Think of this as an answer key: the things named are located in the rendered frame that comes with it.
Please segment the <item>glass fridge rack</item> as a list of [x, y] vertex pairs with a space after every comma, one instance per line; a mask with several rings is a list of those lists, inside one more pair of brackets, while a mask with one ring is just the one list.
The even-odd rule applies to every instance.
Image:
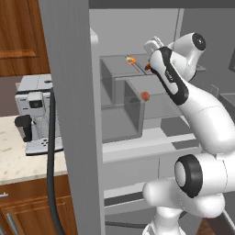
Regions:
[[[136, 60], [134, 64], [127, 64], [127, 57]], [[146, 71], [148, 63], [146, 54], [111, 55], [100, 58], [100, 73], [102, 78], [119, 78], [130, 76], [152, 75], [151, 71]]]

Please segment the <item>grey fridge door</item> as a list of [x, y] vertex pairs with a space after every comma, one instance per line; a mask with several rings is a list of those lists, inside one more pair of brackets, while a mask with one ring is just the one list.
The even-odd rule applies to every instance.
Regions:
[[106, 235], [88, 0], [39, 0], [78, 235]]

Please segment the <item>wooden drawer front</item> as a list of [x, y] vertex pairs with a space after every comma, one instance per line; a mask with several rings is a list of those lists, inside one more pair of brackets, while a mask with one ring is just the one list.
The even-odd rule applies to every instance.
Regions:
[[[68, 175], [54, 177], [55, 196], [69, 196], [71, 194]], [[37, 179], [10, 185], [0, 185], [0, 195], [6, 193], [6, 197], [0, 198], [0, 204], [11, 203], [19, 200], [32, 199], [47, 195], [47, 179]]]

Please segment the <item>grey fridge door shelf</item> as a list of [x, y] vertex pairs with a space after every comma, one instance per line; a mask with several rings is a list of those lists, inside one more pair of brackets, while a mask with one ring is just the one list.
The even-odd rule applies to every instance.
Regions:
[[222, 105], [232, 117], [235, 117], [235, 93], [220, 94], [218, 97]]

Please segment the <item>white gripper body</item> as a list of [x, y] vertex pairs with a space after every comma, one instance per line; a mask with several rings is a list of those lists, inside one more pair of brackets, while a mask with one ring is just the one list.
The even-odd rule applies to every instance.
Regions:
[[144, 50], [146, 50], [148, 55], [152, 55], [156, 50], [163, 46], [164, 44], [162, 43], [162, 41], [158, 37], [153, 36], [144, 44], [143, 48]]

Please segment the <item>wooden wall cupboard door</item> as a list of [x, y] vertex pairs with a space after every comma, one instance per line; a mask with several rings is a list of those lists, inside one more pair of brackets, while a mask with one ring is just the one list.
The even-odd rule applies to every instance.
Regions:
[[0, 0], [0, 77], [49, 72], [39, 0]]

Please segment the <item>wooden base cupboard door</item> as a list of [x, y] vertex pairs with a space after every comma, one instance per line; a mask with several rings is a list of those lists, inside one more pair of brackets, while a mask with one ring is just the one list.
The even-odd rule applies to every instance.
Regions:
[[[56, 204], [65, 235], [78, 235], [72, 198], [59, 197], [56, 199]], [[0, 215], [8, 227], [6, 235], [15, 235], [8, 223], [7, 213], [11, 213], [17, 225], [18, 235], [57, 235], [46, 197], [2, 206]]]

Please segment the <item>white coffee machine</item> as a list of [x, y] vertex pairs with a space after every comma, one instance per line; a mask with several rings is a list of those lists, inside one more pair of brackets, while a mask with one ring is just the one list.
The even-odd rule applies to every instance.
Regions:
[[24, 75], [17, 89], [15, 126], [27, 144], [27, 156], [48, 153], [51, 88], [51, 75], [37, 74]]

